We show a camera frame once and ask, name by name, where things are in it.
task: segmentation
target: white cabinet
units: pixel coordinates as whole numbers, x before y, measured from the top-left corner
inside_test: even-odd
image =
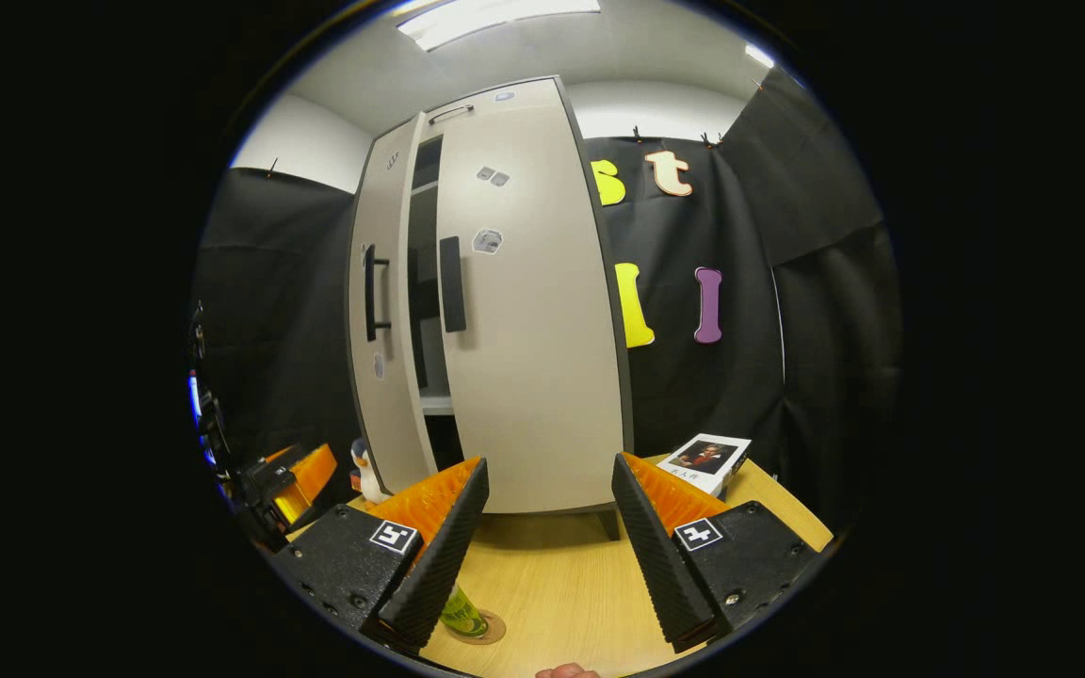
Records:
[[[488,460],[485,511],[612,502],[612,459],[633,447],[629,375],[574,125],[559,80],[539,78],[427,111],[373,144],[349,340],[361,422],[392,492],[446,466],[424,418],[454,417],[461,455]],[[370,342],[361,246],[373,243],[387,265],[370,278],[371,320],[388,327]]]

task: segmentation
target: cabinet door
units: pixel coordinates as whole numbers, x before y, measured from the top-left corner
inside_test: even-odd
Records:
[[[612,502],[624,449],[605,261],[550,87],[553,104],[477,111],[443,130],[443,345],[463,455],[488,460],[487,512]],[[495,247],[478,243],[485,229]]]
[[[408,488],[438,469],[421,411],[409,325],[409,193],[424,117],[384,133],[371,146],[358,188],[348,251],[348,336],[359,420],[384,489]],[[367,250],[384,260],[367,271]],[[368,297],[378,328],[368,336]]]

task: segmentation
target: ceiling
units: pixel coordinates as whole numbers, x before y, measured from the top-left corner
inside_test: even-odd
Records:
[[[528,17],[425,52],[396,29],[421,12],[375,18],[320,57],[290,93],[369,133],[480,89],[559,74],[565,85],[679,82],[748,102],[765,65],[740,36],[666,0],[600,0],[602,12]]]

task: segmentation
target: ceiling light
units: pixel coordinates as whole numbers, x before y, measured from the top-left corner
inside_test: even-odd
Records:
[[[600,11],[597,0],[452,0],[397,27],[427,52],[470,33],[518,18]]]
[[[760,63],[765,64],[765,68],[773,67],[771,56],[767,55],[765,52],[757,50],[757,48],[751,47],[751,44],[749,44],[749,47],[744,47],[744,53],[753,57],[754,60],[758,61]]]
[[[412,0],[412,3],[400,3],[396,5],[395,10],[392,10],[393,17],[399,17],[401,14],[408,14],[414,10],[424,8],[426,4],[437,3],[438,0]]]

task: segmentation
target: book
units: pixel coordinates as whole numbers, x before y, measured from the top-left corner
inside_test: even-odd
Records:
[[[749,444],[749,438],[698,433],[655,466],[681,477],[707,495],[719,497],[727,482],[748,459]]]

